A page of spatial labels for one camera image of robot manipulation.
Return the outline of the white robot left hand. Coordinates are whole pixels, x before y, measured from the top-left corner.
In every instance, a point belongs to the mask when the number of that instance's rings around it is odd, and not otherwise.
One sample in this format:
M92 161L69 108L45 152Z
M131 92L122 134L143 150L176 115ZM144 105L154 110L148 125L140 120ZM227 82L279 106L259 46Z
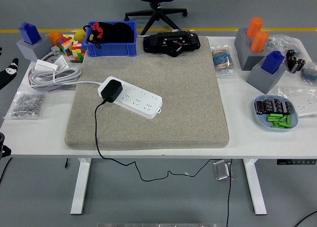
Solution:
M0 72L0 90L8 85L17 75L18 71L18 58L14 58L12 63Z

